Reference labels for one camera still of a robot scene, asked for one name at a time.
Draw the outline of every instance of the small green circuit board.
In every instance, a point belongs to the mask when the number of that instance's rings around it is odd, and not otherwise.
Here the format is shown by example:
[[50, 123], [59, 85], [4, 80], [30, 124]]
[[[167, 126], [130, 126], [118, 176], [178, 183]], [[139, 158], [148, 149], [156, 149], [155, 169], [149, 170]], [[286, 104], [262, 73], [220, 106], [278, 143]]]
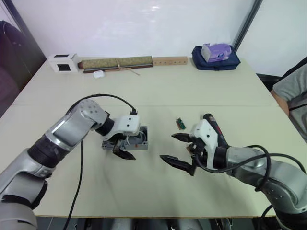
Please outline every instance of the small green circuit board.
[[179, 128], [179, 130], [183, 130], [183, 129], [186, 129], [186, 126], [184, 125], [183, 121], [181, 120], [181, 118], [178, 118], [176, 120], [176, 124]]

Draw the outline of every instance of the wooden ruler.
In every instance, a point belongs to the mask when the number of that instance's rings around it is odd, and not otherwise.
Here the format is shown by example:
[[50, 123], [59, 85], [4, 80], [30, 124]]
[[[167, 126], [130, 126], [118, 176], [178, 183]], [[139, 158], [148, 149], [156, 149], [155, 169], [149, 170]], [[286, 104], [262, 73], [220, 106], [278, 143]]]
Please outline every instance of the wooden ruler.
[[154, 66], [186, 65], [188, 57], [153, 57]]

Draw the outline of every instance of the beige tabletop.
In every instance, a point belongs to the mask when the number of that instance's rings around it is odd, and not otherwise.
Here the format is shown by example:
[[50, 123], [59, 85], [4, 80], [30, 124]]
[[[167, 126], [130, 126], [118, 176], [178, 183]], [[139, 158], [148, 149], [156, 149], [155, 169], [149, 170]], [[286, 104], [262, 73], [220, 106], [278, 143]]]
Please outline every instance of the beige tabletop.
[[[45, 62], [14, 104], [71, 105], [94, 93], [110, 93], [135, 106], [277, 106], [255, 72], [246, 63], [236, 70], [197, 70], [189, 60], [182, 66], [155, 66], [129, 71], [57, 74]], [[101, 105], [123, 105], [116, 99], [97, 99]]]
[[[102, 103], [101, 106], [111, 113], [111, 117], [130, 111], [124, 106]], [[307, 166], [307, 146], [277, 106], [137, 106], [137, 109], [142, 125], [148, 126], [149, 149], [132, 152], [135, 161], [123, 160], [102, 150], [101, 137], [90, 132], [84, 140], [83, 182], [73, 216], [260, 216], [269, 202], [252, 186], [225, 173], [211, 174], [200, 168], [192, 177], [159, 158], [161, 154], [169, 154], [191, 162], [186, 143], [170, 137], [178, 132], [175, 124], [178, 117], [182, 118], [189, 132], [204, 113], [212, 113], [230, 145], [259, 144], [269, 152], [292, 155]], [[11, 106], [0, 119], [0, 171], [40, 138], [66, 110], [65, 105]], [[48, 179], [47, 193], [34, 210], [35, 214], [67, 216], [79, 170], [80, 146], [77, 146]]]

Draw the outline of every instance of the wire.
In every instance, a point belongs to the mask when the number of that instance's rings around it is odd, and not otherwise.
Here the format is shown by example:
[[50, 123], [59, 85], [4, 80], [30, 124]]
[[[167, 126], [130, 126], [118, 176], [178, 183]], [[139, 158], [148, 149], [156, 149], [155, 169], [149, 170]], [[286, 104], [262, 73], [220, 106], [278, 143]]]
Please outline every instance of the wire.
[[259, 222], [258, 222], [257, 230], [261, 230], [261, 229], [262, 229], [262, 223], [263, 223], [263, 220], [264, 220], [264, 218], [265, 218], [265, 215], [268, 213], [268, 211], [269, 211], [272, 207], [273, 207], [272, 205], [268, 206], [268, 207], [264, 210], [264, 212], [262, 213], [262, 215], [261, 215], [261, 217], [260, 217], [260, 220], [259, 220]]
[[53, 221], [53, 217], [51, 218], [51, 221], [50, 221], [50, 223], [49, 223], [49, 225], [48, 225], [47, 230], [49, 230], [49, 229], [50, 229], [50, 226], [51, 226], [51, 224], [52, 224], [52, 221]]
[[80, 190], [80, 186], [81, 186], [82, 171], [83, 171], [83, 140], [81, 141], [81, 164], [80, 164], [80, 177], [79, 177], [78, 188], [77, 188], [75, 197], [73, 198], [73, 201], [72, 201], [72, 204], [71, 204], [71, 209], [69, 211], [69, 215], [68, 215], [68, 217], [66, 219], [66, 223], [65, 223], [65, 225], [63, 227], [63, 230], [66, 230], [66, 228], [68, 227], [69, 221], [71, 219], [71, 214], [72, 214], [73, 208], [75, 206], [75, 202], [76, 202], [76, 199], [77, 199], [77, 196], [78, 196], [78, 193], [79, 193], [79, 190]]
[[[139, 133], [142, 133], [143, 135], [144, 135], [144, 141], [146, 141], [146, 135], [142, 132], [142, 131], [139, 131]], [[130, 142], [129, 142], [129, 138], [130, 138], [130, 136], [127, 136], [126, 137], [126, 143], [128, 144], [128, 145], [130, 145]]]
[[121, 101], [123, 101], [124, 103], [126, 103], [128, 106], [130, 106], [130, 108], [132, 109], [133, 112], [136, 112], [136, 109], [129, 103], [127, 102], [126, 100], [120, 98], [120, 97], [117, 97], [115, 95], [111, 95], [111, 94], [101, 94], [101, 93], [98, 93], [98, 94], [93, 94], [93, 95], [89, 95], [89, 96], [86, 96], [86, 97], [83, 97], [79, 100], [77, 100], [69, 109], [68, 111], [66, 112], [65, 115], [67, 115], [80, 101], [84, 100], [84, 99], [88, 99], [88, 98], [92, 98], [92, 97], [113, 97], [113, 98], [117, 98]]
[[142, 131], [139, 131], [139, 133], [142, 133], [144, 135], [144, 141], [146, 141], [146, 135]]
[[301, 108], [301, 107], [306, 106], [306, 105], [307, 105], [307, 103], [305, 103], [305, 104], [301, 104], [301, 105], [296, 106], [296, 107], [293, 107], [293, 108], [289, 108], [289, 111], [292, 111], [292, 110], [295, 110], [295, 109]]
[[129, 137], [130, 137], [130, 136], [127, 136], [127, 137], [126, 137], [126, 142], [127, 142], [128, 145], [130, 145], [130, 143], [129, 143]]
[[264, 154], [265, 154], [265, 157], [267, 159], [267, 167], [266, 167], [266, 171], [265, 171], [265, 174], [263, 176], [263, 179], [261, 180], [261, 183], [255, 188], [255, 191], [258, 192], [262, 189], [262, 187], [265, 185], [265, 183], [267, 183], [268, 179], [269, 179], [269, 175], [270, 175], [270, 172], [271, 172], [271, 158], [269, 156], [269, 152], [261, 145], [249, 145], [247, 146], [247, 148], [259, 148], [261, 149]]
[[[298, 166], [300, 167], [300, 169], [306, 174], [305, 168], [302, 165], [302, 163], [299, 160], [297, 160], [296, 158], [292, 157], [292, 156], [289, 156], [289, 155], [286, 155], [286, 154], [281, 154], [281, 153], [269, 153], [269, 156], [270, 157], [285, 157], [285, 158], [289, 158], [289, 159], [295, 161], [298, 164]], [[237, 169], [237, 168], [241, 167], [242, 165], [247, 164], [247, 163], [249, 163], [251, 161], [254, 161], [254, 160], [257, 160], [257, 159], [261, 159], [261, 158], [264, 158], [264, 157], [265, 157], [265, 154], [258, 155], [258, 156], [255, 156], [255, 157], [248, 158], [247, 160], [241, 161], [240, 163], [237, 163], [237, 164], [233, 165], [232, 167], [228, 167], [228, 168], [224, 168], [224, 169], [218, 169], [218, 170], [208, 169], [206, 166], [204, 166], [202, 164], [202, 162], [200, 161], [200, 159], [199, 159], [199, 155], [196, 155], [196, 162], [197, 162], [197, 164], [202, 169], [204, 169], [207, 172], [210, 172], [210, 173], [225, 173], [227, 171], [231, 171], [231, 170]]]

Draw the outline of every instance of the white box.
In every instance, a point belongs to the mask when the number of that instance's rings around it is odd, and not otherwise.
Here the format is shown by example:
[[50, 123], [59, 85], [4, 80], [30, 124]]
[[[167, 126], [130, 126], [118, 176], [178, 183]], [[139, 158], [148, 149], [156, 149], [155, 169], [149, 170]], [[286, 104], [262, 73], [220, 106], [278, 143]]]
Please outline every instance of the white box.
[[78, 56], [76, 54], [53, 54], [48, 62], [56, 73], [78, 72]]

